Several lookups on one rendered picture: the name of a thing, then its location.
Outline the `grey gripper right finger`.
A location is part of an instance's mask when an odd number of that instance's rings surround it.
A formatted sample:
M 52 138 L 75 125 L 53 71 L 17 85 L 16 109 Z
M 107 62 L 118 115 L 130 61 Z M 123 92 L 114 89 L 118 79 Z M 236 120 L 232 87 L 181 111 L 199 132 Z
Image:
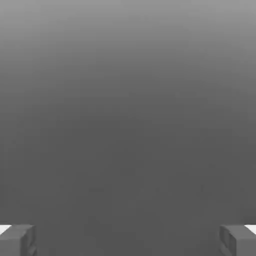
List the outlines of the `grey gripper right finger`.
M 221 225 L 218 236 L 223 256 L 256 256 L 256 224 Z

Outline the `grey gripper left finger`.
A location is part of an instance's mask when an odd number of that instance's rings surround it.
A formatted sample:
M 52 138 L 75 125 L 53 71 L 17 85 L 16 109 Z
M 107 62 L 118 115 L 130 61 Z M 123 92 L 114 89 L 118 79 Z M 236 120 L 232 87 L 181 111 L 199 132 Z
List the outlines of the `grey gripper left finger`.
M 38 256 L 36 226 L 0 224 L 0 256 Z

